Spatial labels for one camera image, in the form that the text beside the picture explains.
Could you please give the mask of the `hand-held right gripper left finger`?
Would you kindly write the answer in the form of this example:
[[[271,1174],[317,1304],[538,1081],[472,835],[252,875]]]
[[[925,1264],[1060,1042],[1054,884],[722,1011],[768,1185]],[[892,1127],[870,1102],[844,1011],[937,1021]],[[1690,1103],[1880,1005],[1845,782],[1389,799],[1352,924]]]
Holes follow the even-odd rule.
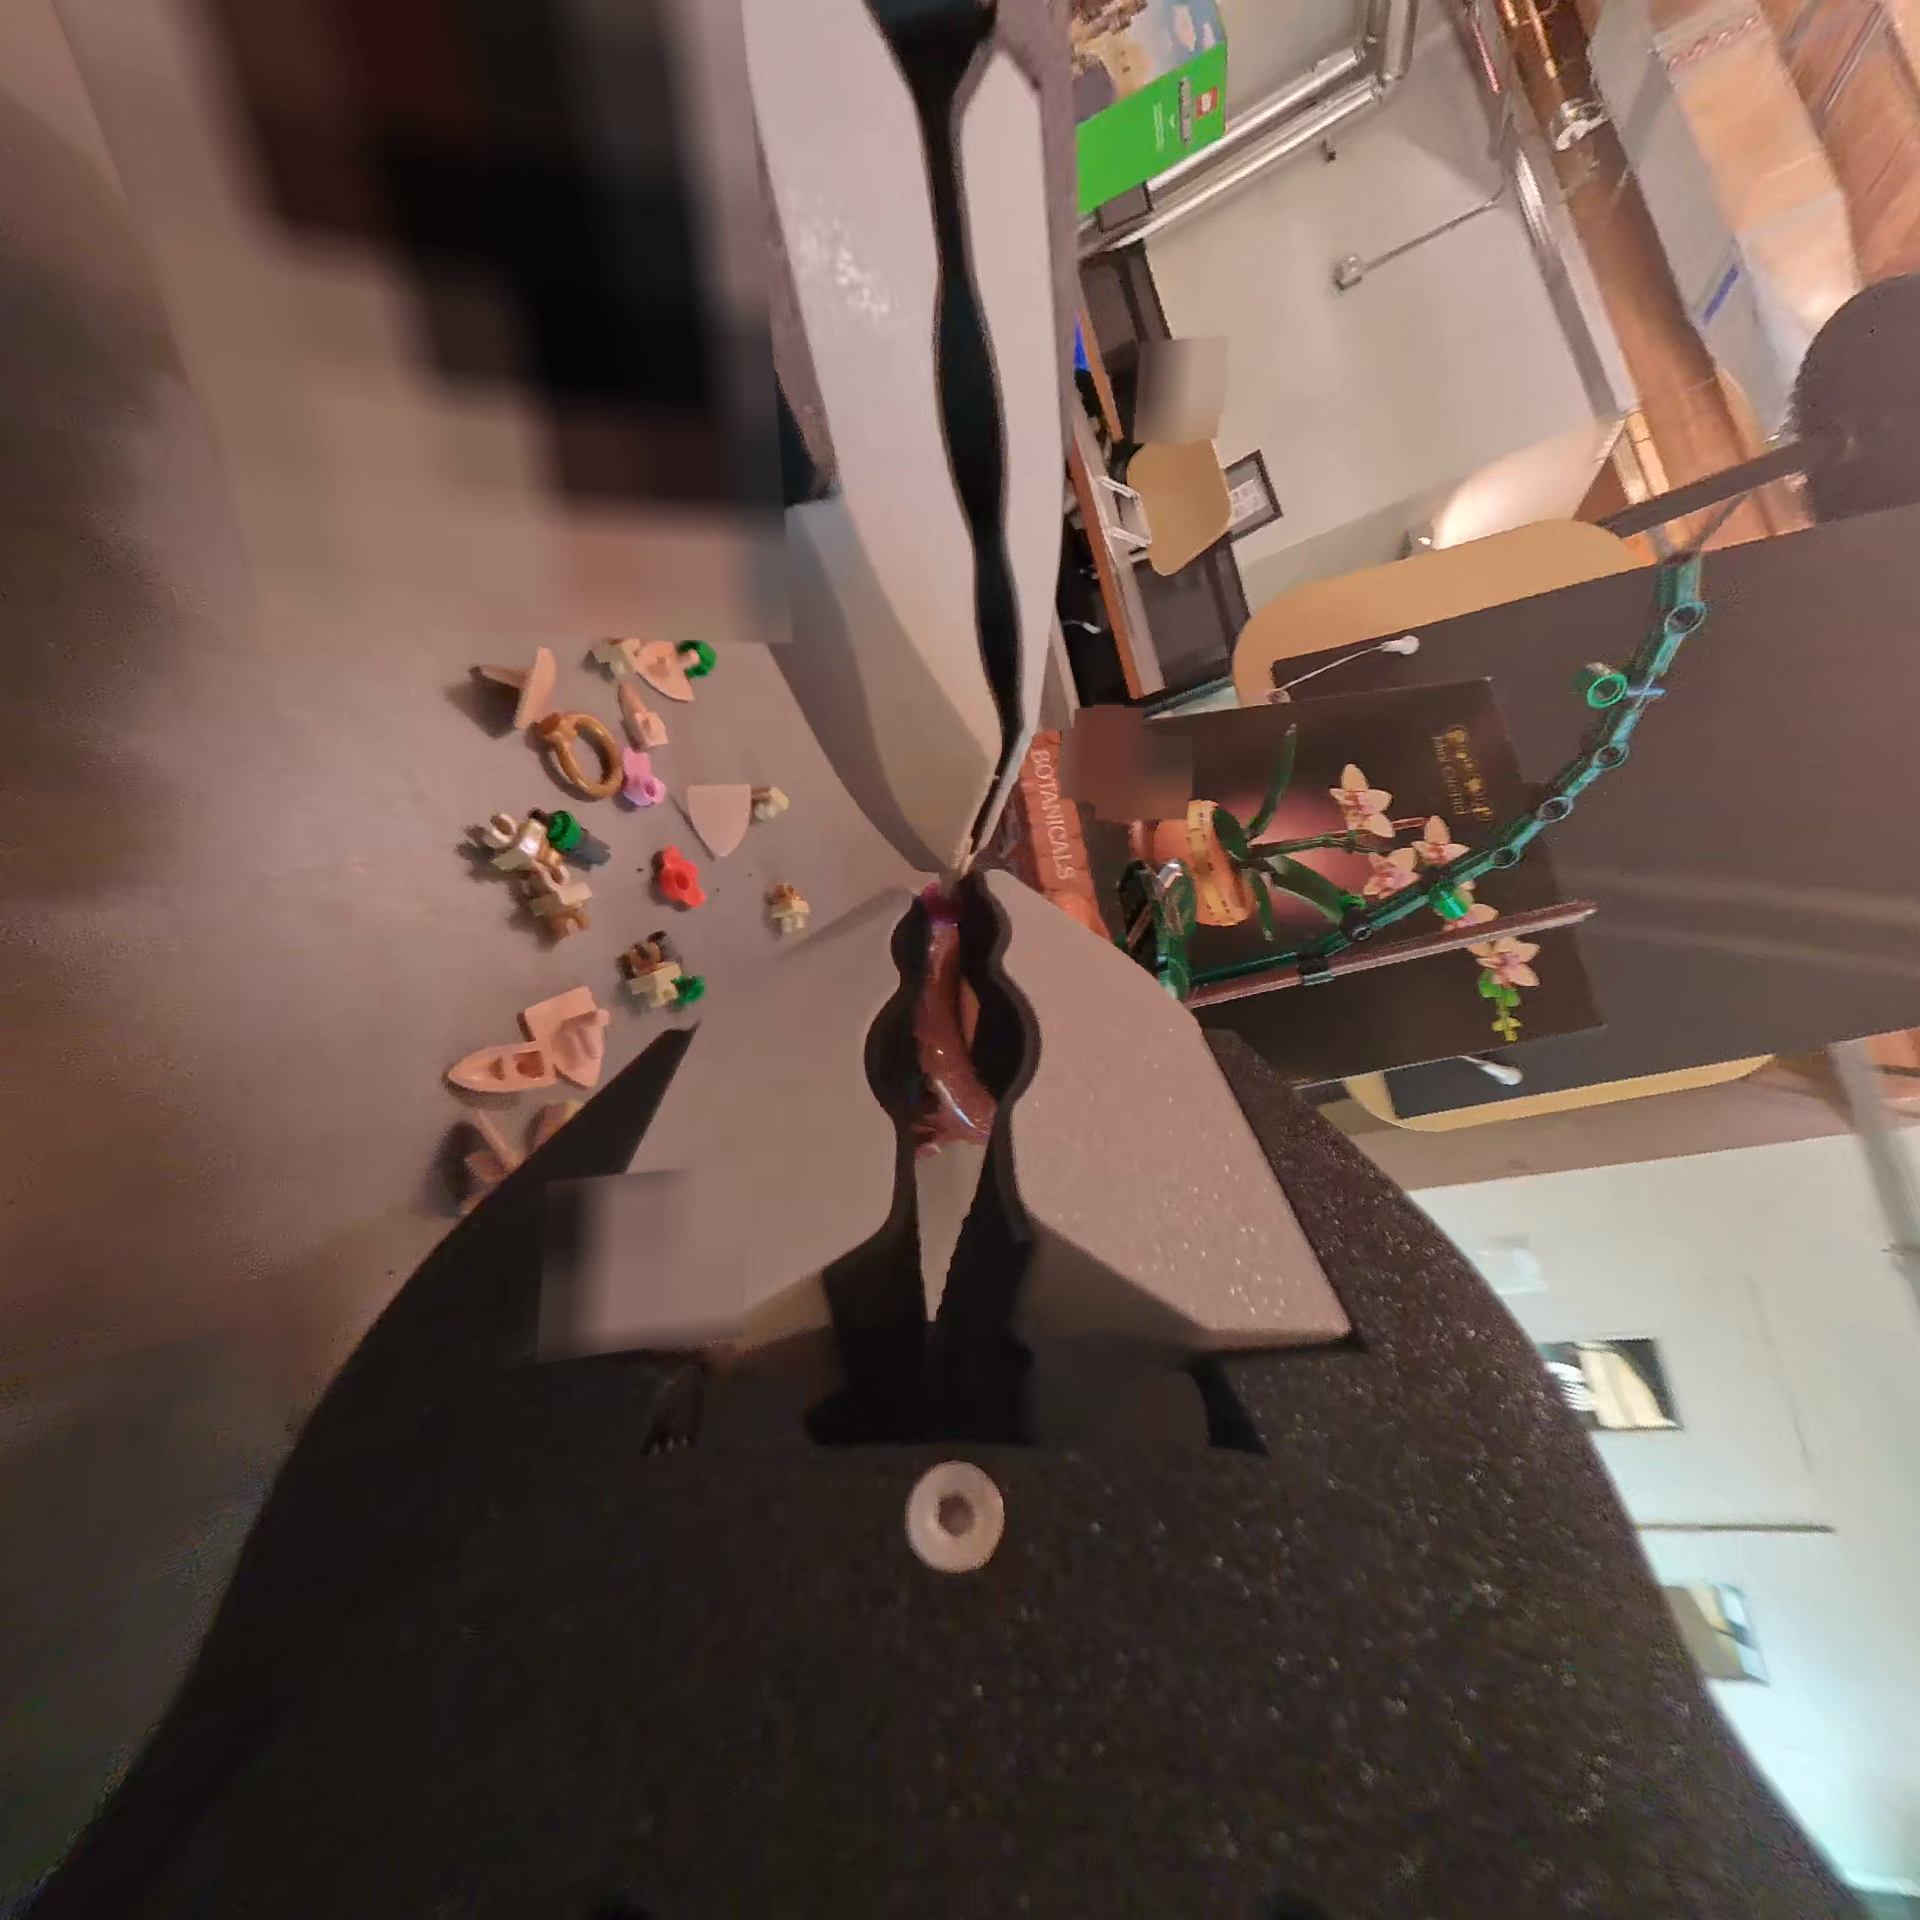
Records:
[[[867,1052],[902,988],[892,941],[913,902],[862,902],[693,1033],[621,1174],[629,1352],[825,1325],[821,1273],[896,1201],[896,1122]]]

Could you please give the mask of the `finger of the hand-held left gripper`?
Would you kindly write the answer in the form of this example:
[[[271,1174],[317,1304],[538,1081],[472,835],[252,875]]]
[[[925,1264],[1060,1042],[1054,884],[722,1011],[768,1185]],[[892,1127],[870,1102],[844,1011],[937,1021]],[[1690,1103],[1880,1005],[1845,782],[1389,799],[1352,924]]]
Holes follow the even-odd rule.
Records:
[[[956,103],[956,186],[974,313],[993,378],[993,503],[975,531],[987,561],[980,633],[1001,670],[1001,747],[974,826],[981,853],[1019,785],[1024,753],[1045,723],[1056,651],[1056,567],[1069,466],[1069,325],[1063,314],[1072,240],[1072,182],[1047,107],[1063,101],[1065,52],[1047,3],[981,3],[981,46]]]
[[[746,3],[765,182],[831,444],[786,509],[776,664],[835,777],[923,871],[966,862],[1001,721],[937,405],[937,234],[911,91],[862,3]]]

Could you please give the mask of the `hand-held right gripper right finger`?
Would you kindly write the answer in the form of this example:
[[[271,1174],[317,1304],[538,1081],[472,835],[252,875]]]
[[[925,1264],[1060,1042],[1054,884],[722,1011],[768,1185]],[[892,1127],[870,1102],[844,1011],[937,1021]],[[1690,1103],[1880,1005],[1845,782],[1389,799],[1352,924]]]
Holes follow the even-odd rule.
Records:
[[[1020,1344],[1285,1352],[1352,1317],[1196,1021],[1019,878],[952,880],[998,1091],[937,1314]]]

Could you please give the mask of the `brown brick piece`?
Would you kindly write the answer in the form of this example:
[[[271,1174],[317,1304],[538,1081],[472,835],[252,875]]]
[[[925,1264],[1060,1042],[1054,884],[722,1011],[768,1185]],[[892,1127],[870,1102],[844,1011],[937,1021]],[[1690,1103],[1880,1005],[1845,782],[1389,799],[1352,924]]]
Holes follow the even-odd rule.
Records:
[[[998,1091],[975,1063],[981,1021],[981,963],[966,921],[965,896],[929,880],[920,889],[925,914],[923,975],[913,1002],[917,1057],[917,1157],[974,1143],[984,1146],[998,1119]]]

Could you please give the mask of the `pile of small toy bricks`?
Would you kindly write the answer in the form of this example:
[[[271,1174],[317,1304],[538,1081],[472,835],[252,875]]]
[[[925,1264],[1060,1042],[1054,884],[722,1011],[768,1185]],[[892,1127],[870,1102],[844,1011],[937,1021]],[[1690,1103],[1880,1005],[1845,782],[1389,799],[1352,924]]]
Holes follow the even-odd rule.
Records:
[[[716,667],[713,645],[704,639],[609,637],[588,648],[588,664],[614,686],[618,721],[606,726],[624,744],[624,785],[600,799],[587,799],[556,780],[530,734],[530,723],[547,710],[587,710],[560,704],[556,654],[542,645],[527,667],[486,664],[472,670],[478,685],[512,694],[515,731],[538,749],[562,796],[572,796],[568,807],[498,810],[466,826],[472,865],[505,884],[518,920],[544,945],[562,945],[562,941],[588,932],[596,875],[614,862],[606,835],[582,817],[579,802],[614,802],[624,811],[676,807],[693,844],[663,844],[676,844],[700,865],[704,889],[710,862],[736,856],[754,826],[770,825],[789,810],[789,795],[776,782],[709,780],[670,787],[655,767],[658,749],[666,747],[661,704],[693,700]],[[649,898],[661,902],[651,889],[651,853],[640,875],[649,884]],[[515,1039],[481,1043],[443,1070],[453,1091],[472,1099],[456,1125],[463,1171],[460,1210],[477,1210],[579,1112],[582,1094],[596,1091],[605,1078],[606,1033],[609,1008],[597,990],[588,984],[562,988],[518,1011]]]

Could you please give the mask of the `grey desk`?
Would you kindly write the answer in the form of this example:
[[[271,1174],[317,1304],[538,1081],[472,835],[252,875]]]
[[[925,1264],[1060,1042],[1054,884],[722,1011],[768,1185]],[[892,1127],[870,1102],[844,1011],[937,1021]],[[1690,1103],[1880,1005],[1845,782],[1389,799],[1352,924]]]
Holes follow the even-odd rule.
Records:
[[[486,643],[255,625],[200,526],[2,561],[2,1908],[189,1663],[328,1380],[447,1234],[443,1069],[600,981],[466,822],[542,796]]]

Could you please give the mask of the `green toy set box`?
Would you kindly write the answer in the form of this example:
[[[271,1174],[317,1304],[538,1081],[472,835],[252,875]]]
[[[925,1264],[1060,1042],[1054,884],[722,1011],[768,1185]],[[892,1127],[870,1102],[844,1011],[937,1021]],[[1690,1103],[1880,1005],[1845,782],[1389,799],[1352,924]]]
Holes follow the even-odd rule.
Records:
[[[1069,3],[1075,192],[1090,217],[1227,131],[1216,3]]]

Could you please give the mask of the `toy brick potted plant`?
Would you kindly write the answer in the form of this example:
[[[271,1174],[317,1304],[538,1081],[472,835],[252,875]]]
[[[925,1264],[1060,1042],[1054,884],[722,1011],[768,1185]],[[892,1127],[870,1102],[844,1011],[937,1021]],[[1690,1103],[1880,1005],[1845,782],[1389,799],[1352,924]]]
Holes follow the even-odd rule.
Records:
[[[1475,924],[1468,920],[1468,887],[1484,875],[1514,869],[1535,838],[1572,814],[1595,780],[1618,770],[1630,756],[1636,723],[1664,697],[1666,671],[1682,645],[1705,625],[1702,558],[1700,545],[1693,545],[1659,564],[1659,622],[1630,664],[1592,659],[1578,676],[1581,704],[1590,716],[1581,749],[1538,787],[1525,811],[1501,822],[1478,844],[1441,862],[1413,865],[1413,878],[1389,896],[1353,896],[1304,865],[1301,851],[1365,851],[1371,844],[1365,826],[1353,825],[1304,841],[1257,841],[1254,829],[1275,817],[1294,767],[1298,731],[1289,728],[1257,814],[1237,822],[1227,810],[1212,811],[1222,825],[1221,856],[1227,875],[1248,884],[1267,957],[1236,962],[1212,974],[1194,963],[1191,944],[1202,893],[1200,853],[1135,856],[1123,869],[1115,878],[1115,945],[1187,1008],[1251,997],[1261,988],[1319,988],[1358,974],[1361,962],[1410,962],[1413,944],[1386,944],[1383,935],[1419,910],[1443,921],[1441,948],[1471,945]]]

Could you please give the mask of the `dark orchid picture box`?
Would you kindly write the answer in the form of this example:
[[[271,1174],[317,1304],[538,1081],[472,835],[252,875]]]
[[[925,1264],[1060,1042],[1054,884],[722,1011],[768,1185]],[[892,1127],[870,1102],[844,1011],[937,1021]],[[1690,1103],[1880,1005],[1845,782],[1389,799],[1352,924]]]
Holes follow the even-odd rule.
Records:
[[[1916,509],[1852,514],[1717,548],[1705,619],[1647,707],[1618,770],[1525,859],[1484,875],[1502,914],[1592,898],[1538,936],[1514,1039],[1475,962],[1441,951],[1313,988],[1205,1005],[1292,1084],[1383,1070],[1400,1115],[1636,1084],[1664,1070],[1822,1051],[1916,1026]],[[1630,567],[1443,622],[1401,622],[1413,657],[1365,643],[1327,664],[1279,723],[1164,716],[1187,731],[1194,796],[1222,780],[1243,817],[1275,740],[1301,759],[1275,829],[1315,834],[1341,762],[1400,811],[1453,817],[1446,726],[1475,756],[1490,825],[1581,749],[1581,670],[1627,667],[1659,625],[1659,572]]]

